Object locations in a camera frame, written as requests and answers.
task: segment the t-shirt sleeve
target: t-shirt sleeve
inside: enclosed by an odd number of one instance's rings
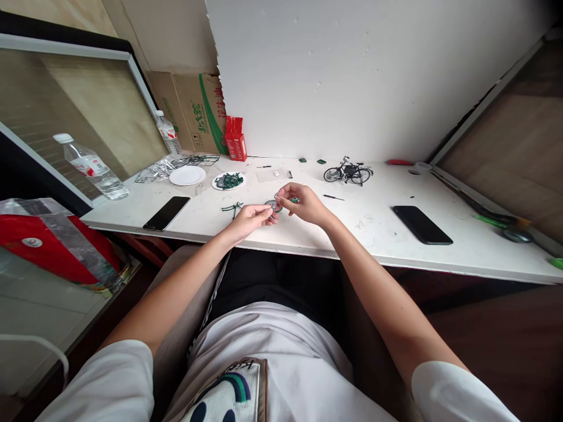
[[[475,375],[451,363],[421,363],[411,385],[425,422],[518,421]]]
[[[123,340],[92,356],[37,421],[148,422],[153,406],[151,351]]]

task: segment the human hand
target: human hand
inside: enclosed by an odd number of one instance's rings
[[[258,227],[274,224],[277,224],[277,214],[272,212],[270,205],[244,205],[231,224],[218,236],[224,239],[229,247],[235,247]]]
[[[299,202],[293,203],[291,198],[299,198]],[[288,183],[281,188],[277,193],[276,202],[287,208],[290,216],[296,214],[301,220],[321,228],[334,217],[311,188],[299,183]]]

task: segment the plastic water bottle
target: plastic water bottle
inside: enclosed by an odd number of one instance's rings
[[[129,189],[123,186],[121,180],[94,151],[77,144],[69,134],[58,134],[53,138],[63,145],[65,159],[86,176],[101,193],[111,200],[129,195]]]
[[[166,120],[164,112],[161,110],[157,110],[157,128],[162,136],[164,145],[168,148],[168,152],[174,158],[179,158],[182,154],[182,147],[178,141],[178,135],[174,125]]]

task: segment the bicycle wheel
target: bicycle wheel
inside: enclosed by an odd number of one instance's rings
[[[331,167],[324,172],[324,179],[327,182],[336,182],[338,179],[342,178],[342,172],[338,167]]]
[[[367,169],[360,169],[354,172],[352,175],[352,183],[356,183],[356,185],[363,185],[371,176],[371,173]]]

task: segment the white desk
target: white desk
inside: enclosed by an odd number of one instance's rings
[[[285,168],[293,173],[293,182],[311,186],[383,265],[563,284],[563,271],[548,262],[552,258],[550,254],[535,244],[517,244],[503,238],[499,229],[475,219],[475,211],[431,174],[415,176],[407,172],[409,167],[372,164],[374,175],[363,187],[351,182],[327,183],[323,173],[336,164],[329,161],[321,165],[311,160],[300,163],[281,158],[248,158],[246,162],[236,162],[222,156],[216,164],[203,167],[208,176],[199,185],[175,186],[168,180],[130,183],[131,193],[127,198],[102,203],[83,216],[82,221],[94,229],[206,242],[231,221],[233,212],[222,212],[222,207],[237,201],[264,203],[289,182],[288,179],[259,182],[257,173]],[[256,168],[263,165],[272,167]],[[231,191],[212,188],[212,179],[224,171],[245,173],[247,184]],[[325,198],[323,194],[345,201]],[[190,196],[191,201],[163,232],[144,230],[148,219],[173,196]],[[453,245],[428,246],[419,242],[392,211],[395,205],[420,208],[452,238]],[[289,217],[286,209],[281,211],[278,225],[259,228],[240,247],[337,257],[321,229],[297,216]]]

